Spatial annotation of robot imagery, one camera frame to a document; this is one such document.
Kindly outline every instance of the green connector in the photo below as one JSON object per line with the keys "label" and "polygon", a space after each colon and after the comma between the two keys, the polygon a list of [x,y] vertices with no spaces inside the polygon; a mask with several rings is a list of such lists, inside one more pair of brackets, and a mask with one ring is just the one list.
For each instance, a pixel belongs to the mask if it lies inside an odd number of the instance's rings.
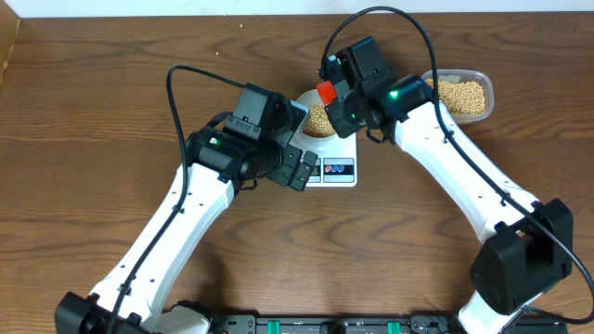
{"label": "green connector", "polygon": [[268,334],[280,334],[280,321],[268,321]]}
{"label": "green connector", "polygon": [[388,323],[388,334],[402,334],[402,332],[400,331],[400,323],[395,321],[395,322],[389,322]]}

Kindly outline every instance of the orange part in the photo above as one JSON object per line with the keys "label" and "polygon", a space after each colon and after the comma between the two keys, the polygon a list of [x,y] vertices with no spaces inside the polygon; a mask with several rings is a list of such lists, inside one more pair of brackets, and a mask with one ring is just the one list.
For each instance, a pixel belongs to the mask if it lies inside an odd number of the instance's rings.
{"label": "orange part", "polygon": [[325,81],[317,85],[317,93],[319,97],[322,99],[322,103],[324,106],[332,103],[334,99],[336,99],[336,91],[334,90],[334,86],[330,81]]}

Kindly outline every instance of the white wall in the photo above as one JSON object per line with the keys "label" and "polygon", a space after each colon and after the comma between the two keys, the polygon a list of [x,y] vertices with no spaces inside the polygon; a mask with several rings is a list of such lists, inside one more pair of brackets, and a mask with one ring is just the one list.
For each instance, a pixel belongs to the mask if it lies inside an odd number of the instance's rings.
{"label": "white wall", "polygon": [[6,2],[22,18],[347,14],[378,5],[396,6],[412,13],[594,10],[594,0],[6,0]]}

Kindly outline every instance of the wire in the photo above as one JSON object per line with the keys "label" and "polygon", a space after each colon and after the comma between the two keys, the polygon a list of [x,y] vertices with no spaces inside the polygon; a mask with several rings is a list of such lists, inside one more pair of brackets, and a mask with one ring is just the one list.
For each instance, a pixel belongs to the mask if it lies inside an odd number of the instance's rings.
{"label": "wire", "polygon": [[138,269],[140,269],[140,266],[142,265],[142,263],[147,259],[147,257],[149,256],[150,252],[155,247],[157,242],[159,242],[159,239],[165,233],[165,231],[167,230],[167,227],[169,227],[169,225],[174,220],[174,218],[177,216],[177,213],[182,211],[182,206],[184,205],[184,201],[186,200],[187,180],[188,180],[187,160],[186,160],[186,140],[184,139],[184,132],[182,130],[182,124],[179,121],[179,115],[177,114],[177,107],[175,106],[175,100],[174,100],[174,91],[172,88],[172,78],[173,78],[175,70],[193,71],[193,72],[196,72],[199,74],[204,74],[204,75],[214,78],[216,80],[222,81],[226,84],[232,84],[236,87],[243,88],[243,84],[241,84],[241,83],[234,82],[233,80],[229,80],[222,76],[219,76],[219,75],[216,75],[216,74],[213,74],[213,73],[210,73],[208,71],[204,71],[204,70],[201,70],[198,68],[194,68],[191,66],[173,65],[169,69],[169,72],[167,73],[167,81],[166,81],[167,97],[169,99],[169,106],[171,107],[171,113],[174,118],[175,130],[177,131],[177,140],[179,141],[179,149],[181,151],[181,157],[182,157],[182,193],[179,196],[179,200],[177,201],[177,204],[175,204],[174,209],[172,210],[171,214],[169,215],[169,217],[167,218],[165,223],[163,223],[163,225],[161,226],[161,228],[159,229],[159,231],[157,232],[155,237],[150,241],[149,245],[142,252],[140,257],[138,258],[138,261],[136,261],[136,264],[130,271],[130,274],[128,274],[128,277],[123,282],[123,285],[121,285],[120,293],[118,294],[118,298],[115,301],[115,304],[113,305],[113,310],[111,311],[110,322],[108,324],[108,330],[107,330],[108,334],[111,334],[113,332],[113,327],[114,327],[115,322],[118,318],[118,313],[120,312],[120,308],[122,307],[123,298],[126,295],[126,291],[130,288],[130,284],[132,284],[132,281],[134,280],[136,273],[138,272]]}
{"label": "wire", "polygon": [[216,127],[216,125],[220,124],[227,117],[232,116],[232,115],[233,115],[233,112],[231,112],[231,111],[219,112],[216,115],[214,115],[214,117],[212,117],[211,120],[208,121],[208,123],[206,123],[206,126]]}
{"label": "wire", "polygon": [[[427,45],[427,49],[429,51],[429,57],[431,59],[431,71],[432,71],[432,76],[433,78],[438,78],[437,75],[437,63],[435,61],[435,53],[433,52],[433,46],[431,45],[431,41],[429,39],[429,36],[427,35],[427,33],[424,31],[424,29],[422,28],[422,26],[415,20],[413,19],[410,15],[408,15],[406,12],[400,10],[400,9],[396,9],[396,8],[392,8],[392,7],[388,7],[388,6],[374,6],[374,7],[370,7],[367,9],[363,9],[360,12],[354,14],[353,16],[351,16],[350,18],[348,18],[345,22],[343,22],[338,29],[332,34],[332,36],[330,37],[330,39],[328,40],[328,43],[326,44],[326,48],[324,49],[324,55],[322,57],[322,66],[320,68],[321,74],[324,74],[325,72],[325,59],[328,56],[328,51],[330,49],[330,46],[332,44],[332,41],[334,40],[334,38],[336,37],[336,35],[338,35],[338,33],[350,22],[352,22],[353,20],[369,13],[372,11],[379,11],[379,10],[384,10],[384,11],[390,11],[393,12],[395,14],[398,14],[402,17],[404,17],[405,19],[408,19],[416,28],[417,30],[420,32],[420,34],[423,36],[423,39],[425,40],[425,44]],[[488,184],[490,185],[493,190],[495,190],[495,192],[501,196],[502,200],[505,200],[509,203],[509,205],[511,205],[511,207],[513,207],[514,209],[516,209],[518,212],[520,212],[521,214],[523,214],[526,218],[528,218],[528,220],[530,220],[530,222],[532,224],[534,224],[542,233],[544,233],[548,238],[550,238],[557,246],[559,246],[566,254],[567,256],[569,256],[570,259],[572,259],[572,261],[575,263],[575,266],[577,267],[577,269],[579,270],[579,272],[582,274],[582,276],[584,277],[584,279],[586,280],[586,283],[588,283],[588,287],[590,289],[590,294],[592,295],[592,311],[590,312],[590,315],[581,318],[581,319],[573,319],[573,318],[568,318],[568,317],[564,317],[562,315],[555,315],[543,310],[540,310],[538,308],[532,307],[532,306],[525,306],[524,310],[528,311],[528,312],[534,312],[536,314],[539,315],[543,315],[543,316],[547,316],[550,317],[552,319],[556,319],[559,321],[562,321],[564,323],[567,324],[572,324],[572,325],[585,325],[589,322],[591,322],[592,320],[594,320],[594,280],[592,280],[592,276],[590,275],[590,273],[588,272],[587,268],[584,266],[584,264],[579,260],[579,258],[570,250],[568,249],[557,237],[555,237],[555,235],[550,232],[542,223],[540,223],[540,221],[538,219],[536,219],[534,217],[533,214],[531,214],[528,210],[526,210],[522,205],[520,205],[517,201],[515,201],[510,193],[506,192],[505,190],[501,189],[493,180],[491,180],[491,178],[489,178],[489,176],[483,172],[483,170],[481,170],[481,168],[479,166],[476,165],[476,163],[474,163],[474,161],[466,154],[466,152],[460,147],[460,145],[456,142],[456,140],[454,139],[454,132],[453,131],[449,131],[446,127],[446,124],[444,123],[444,120],[442,118],[442,114],[441,114],[441,110],[439,108],[439,88],[438,88],[438,80],[433,80],[433,104],[435,106],[435,117],[437,118],[437,121],[439,122],[439,126],[441,127],[442,131],[444,132],[445,135],[445,139],[452,145],[452,147],[456,150],[456,152],[459,154],[459,156],[465,160],[469,166],[477,173],[479,174],[479,176],[481,176],[481,178]]]}

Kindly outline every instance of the wooden table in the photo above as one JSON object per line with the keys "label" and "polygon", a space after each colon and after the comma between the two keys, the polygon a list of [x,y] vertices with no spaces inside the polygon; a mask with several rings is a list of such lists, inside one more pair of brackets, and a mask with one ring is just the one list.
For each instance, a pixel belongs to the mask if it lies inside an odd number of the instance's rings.
{"label": "wooden table", "polygon": [[[594,270],[594,15],[417,15],[442,69],[478,70],[496,109],[466,134],[542,201],[575,217],[575,251]],[[0,90],[0,330],[53,332],[71,290],[86,295],[122,258],[174,178],[179,152],[165,94],[171,64],[201,66],[296,98],[345,16],[26,19]],[[429,69],[419,34],[367,16],[367,35],[401,75]],[[174,79],[189,134],[233,110],[240,90]],[[411,157],[363,136],[359,184],[297,193],[262,182],[213,224],[168,304],[262,314],[456,312],[480,248],[461,211]],[[586,315],[574,274],[538,306]],[[572,328],[589,333],[593,326]]]}

